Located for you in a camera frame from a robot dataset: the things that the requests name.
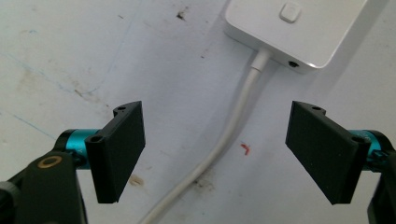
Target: red mark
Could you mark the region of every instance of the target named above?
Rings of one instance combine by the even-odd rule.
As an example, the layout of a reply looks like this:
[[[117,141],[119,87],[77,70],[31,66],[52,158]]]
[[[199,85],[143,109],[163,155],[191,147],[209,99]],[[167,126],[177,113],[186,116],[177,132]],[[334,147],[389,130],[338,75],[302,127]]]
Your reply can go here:
[[[250,146],[246,145],[245,143],[242,143],[241,147],[245,149],[245,156],[247,156],[248,153],[250,152]]]

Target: gold ring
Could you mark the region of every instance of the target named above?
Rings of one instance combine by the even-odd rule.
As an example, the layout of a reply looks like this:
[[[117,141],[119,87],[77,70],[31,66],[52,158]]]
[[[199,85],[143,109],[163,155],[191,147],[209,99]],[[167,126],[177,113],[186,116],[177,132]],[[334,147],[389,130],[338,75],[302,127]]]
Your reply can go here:
[[[52,166],[59,164],[61,161],[62,161],[62,157],[51,156],[51,157],[47,157],[47,158],[41,160],[37,166],[38,166],[38,168],[46,169],[46,168],[50,168]]]

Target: black mount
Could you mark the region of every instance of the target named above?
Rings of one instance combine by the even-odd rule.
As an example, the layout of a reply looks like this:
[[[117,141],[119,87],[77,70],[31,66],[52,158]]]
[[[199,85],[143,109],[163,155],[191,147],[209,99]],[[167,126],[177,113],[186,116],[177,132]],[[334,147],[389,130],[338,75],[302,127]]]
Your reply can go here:
[[[325,114],[316,105],[293,102],[286,145],[331,204],[351,202],[363,167],[382,173],[369,221],[396,223],[396,152],[390,141],[377,131],[365,131],[372,139],[353,134]],[[379,148],[372,150],[374,142]]]
[[[0,223],[88,223],[76,174],[87,164],[98,202],[117,202],[146,141],[141,102],[121,105],[113,114],[102,130],[86,138],[72,137],[77,130],[63,132],[51,152],[0,182]],[[86,153],[68,148],[69,142]]]

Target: stain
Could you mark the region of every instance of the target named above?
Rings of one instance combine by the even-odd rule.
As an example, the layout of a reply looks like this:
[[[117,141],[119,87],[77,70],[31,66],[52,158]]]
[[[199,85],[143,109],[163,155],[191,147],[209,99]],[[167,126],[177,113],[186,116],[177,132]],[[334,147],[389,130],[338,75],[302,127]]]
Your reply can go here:
[[[94,103],[94,104],[101,103],[101,100],[99,99],[99,97],[97,97],[96,95],[93,95],[92,92],[82,91],[84,88],[80,85],[80,83],[78,81],[71,80],[71,84],[74,87],[74,93],[76,93],[82,99],[84,99],[90,103]]]
[[[213,170],[208,170],[204,172],[198,179],[193,182],[193,188],[200,194],[205,192],[211,192],[215,190],[215,186],[212,183],[214,176]]]
[[[244,142],[242,142],[240,146],[245,150],[245,156],[247,156],[248,153],[250,152],[250,146]]]
[[[177,219],[180,223],[186,223],[187,219],[189,218],[189,216],[183,214],[183,215],[177,215]]]
[[[185,17],[186,17],[186,12],[188,12],[188,10],[189,10],[189,7],[185,7],[183,10],[180,10],[180,11],[177,13],[176,17],[179,18],[179,19],[181,19],[181,20],[183,20],[183,21],[185,21],[185,20],[186,20],[186,19],[185,19]]]
[[[20,82],[18,83],[17,90],[27,91],[28,93],[31,93],[31,91],[35,89],[35,84],[35,74],[33,74],[31,69],[24,67],[23,75]]]
[[[138,186],[138,187],[143,187],[145,185],[145,181],[140,178],[138,175],[131,175],[131,177],[129,177],[129,183],[132,186]]]

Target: white surface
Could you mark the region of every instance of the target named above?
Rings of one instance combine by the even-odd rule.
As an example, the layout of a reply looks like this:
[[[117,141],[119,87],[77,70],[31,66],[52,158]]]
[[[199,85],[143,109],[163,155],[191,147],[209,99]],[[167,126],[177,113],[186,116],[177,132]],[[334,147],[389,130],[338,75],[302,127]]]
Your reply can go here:
[[[101,128],[113,107],[143,101],[148,143],[134,173],[145,184],[128,184],[117,204],[97,204],[90,172],[78,171],[90,223],[136,223],[207,155],[254,54],[222,32],[225,0],[0,6],[0,179],[65,129]],[[368,223],[378,175],[363,173],[352,204],[331,206],[284,142],[292,100],[396,142],[395,10],[389,1],[367,35],[349,38],[320,72],[270,62],[246,125],[200,180],[205,187],[192,186],[161,223]]]
[[[225,14],[227,33],[254,49],[259,45],[272,50],[280,63],[298,63],[295,70],[305,73],[329,63],[367,0],[295,0],[284,8],[286,20],[279,18],[285,3],[232,0]]]

